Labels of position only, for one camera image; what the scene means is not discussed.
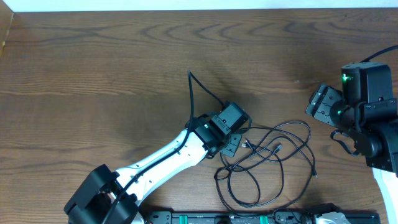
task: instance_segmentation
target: white arm segment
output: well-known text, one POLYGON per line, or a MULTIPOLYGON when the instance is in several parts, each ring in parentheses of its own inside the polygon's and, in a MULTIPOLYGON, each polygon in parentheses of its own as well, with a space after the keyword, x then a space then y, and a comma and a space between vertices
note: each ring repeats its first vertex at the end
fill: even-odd
POLYGON ((386 205, 388 223, 398 224, 398 178, 393 172, 373 168, 373 177, 379 184, 384 204, 386 205))
MULTIPOLYGON (((131 177, 138 174, 147 166, 153 164, 159 159, 167 156, 173 152, 179 145, 181 145, 187 130, 184 130, 172 142, 167 144, 162 149, 151 154, 147 158, 127 167, 117 169, 116 172, 120 175, 117 178, 119 184, 124 187, 131 180, 131 177)), ((138 178, 138 181, 132 184, 127 194, 135 194, 137 196, 136 204, 139 206, 141 202, 156 188, 168 181, 175 174, 180 171, 197 165, 206 156, 207 151, 203 148, 203 142, 195 133, 190 133, 185 146, 181 148, 180 153, 176 153, 157 164, 145 174, 138 178)))

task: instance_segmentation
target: wooden tabletop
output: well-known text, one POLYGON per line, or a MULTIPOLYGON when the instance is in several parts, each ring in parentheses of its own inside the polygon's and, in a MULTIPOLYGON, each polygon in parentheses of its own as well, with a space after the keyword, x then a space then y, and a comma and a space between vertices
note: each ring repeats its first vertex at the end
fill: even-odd
MULTIPOLYGON (((91 170, 127 166, 170 142, 189 119, 190 69, 254 124, 311 126, 318 178, 291 208, 332 202, 377 211, 387 223, 364 158, 347 155, 329 138, 333 128, 304 109, 319 83, 340 88, 341 66, 396 44, 397 29, 396 9, 17 13, 0 59, 0 222, 66 223, 63 206, 91 170)), ((397 93, 397 52, 377 60, 390 65, 397 93)), ((194 93, 195 115, 219 109, 197 85, 194 93)), ((263 134, 246 137, 257 142, 263 134)), ((281 143, 283 156, 292 147, 281 143)), ((229 161, 247 152, 240 148, 229 161)), ((146 205, 225 211, 213 179, 221 165, 216 157, 184 170, 146 205)), ((270 211, 300 193, 309 165, 297 155, 284 169, 280 198, 249 211, 270 211)), ((253 174, 261 200, 278 192, 278 164, 253 174)), ((232 187, 255 201, 248 176, 234 174, 232 187)))

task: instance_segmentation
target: white wall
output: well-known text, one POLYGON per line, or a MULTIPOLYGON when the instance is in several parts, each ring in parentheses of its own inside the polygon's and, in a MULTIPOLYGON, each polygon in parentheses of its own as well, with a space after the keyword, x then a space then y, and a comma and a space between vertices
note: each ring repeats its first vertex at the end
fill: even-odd
POLYGON ((4 0, 14 12, 398 7, 398 0, 4 0))

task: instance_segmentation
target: black strap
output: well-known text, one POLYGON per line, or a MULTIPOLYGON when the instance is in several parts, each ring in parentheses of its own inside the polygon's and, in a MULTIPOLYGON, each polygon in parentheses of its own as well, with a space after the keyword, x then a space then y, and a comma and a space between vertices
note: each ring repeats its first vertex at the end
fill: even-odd
POLYGON ((335 139, 335 135, 336 135, 336 134, 344 135, 342 130, 336 129, 336 130, 334 130, 334 131, 332 131, 332 132, 330 133, 330 138, 331 138, 332 140, 338 142, 338 143, 343 147, 343 149, 344 149, 348 154, 350 154, 351 156, 358 156, 358 155, 359 155, 358 150, 355 150, 354 152, 351 152, 351 150, 349 149, 349 147, 348 147, 343 141, 340 141, 340 140, 335 139))

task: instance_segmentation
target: green led indicator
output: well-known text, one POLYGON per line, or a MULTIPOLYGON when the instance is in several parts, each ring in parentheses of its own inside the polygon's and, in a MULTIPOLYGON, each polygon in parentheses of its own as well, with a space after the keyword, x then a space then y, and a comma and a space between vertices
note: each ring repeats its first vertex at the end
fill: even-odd
POLYGON ((343 74, 343 81, 347 81, 347 79, 349 79, 349 77, 346 76, 346 74, 343 74))

